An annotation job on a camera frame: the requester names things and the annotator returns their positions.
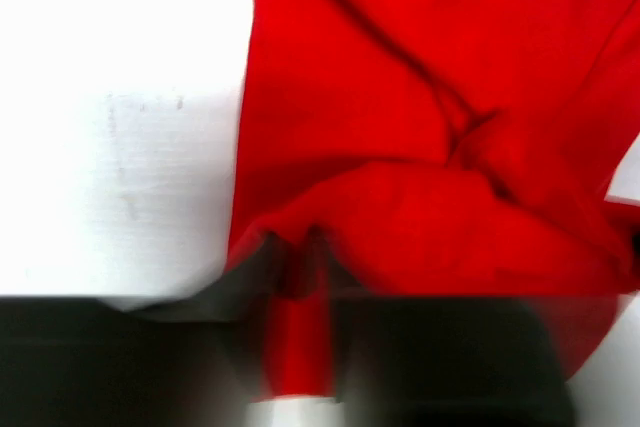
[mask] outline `wrinkled cloth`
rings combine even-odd
[[[539,301],[570,375],[638,286],[639,79],[638,0],[255,0],[229,257],[319,226],[381,295],[598,295]],[[326,308],[273,300],[274,395],[331,391]]]

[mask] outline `red fabric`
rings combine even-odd
[[[381,293],[611,294],[541,309],[573,371],[637,286],[639,58],[637,0],[255,0],[230,251],[319,225]],[[330,388],[323,295],[276,301],[274,395]]]

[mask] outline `red cloth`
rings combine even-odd
[[[381,293],[632,291],[638,210],[603,199],[639,79],[637,0],[255,0],[230,252],[319,225]],[[274,300],[274,395],[330,390],[325,297]],[[570,371],[595,302],[542,309]]]

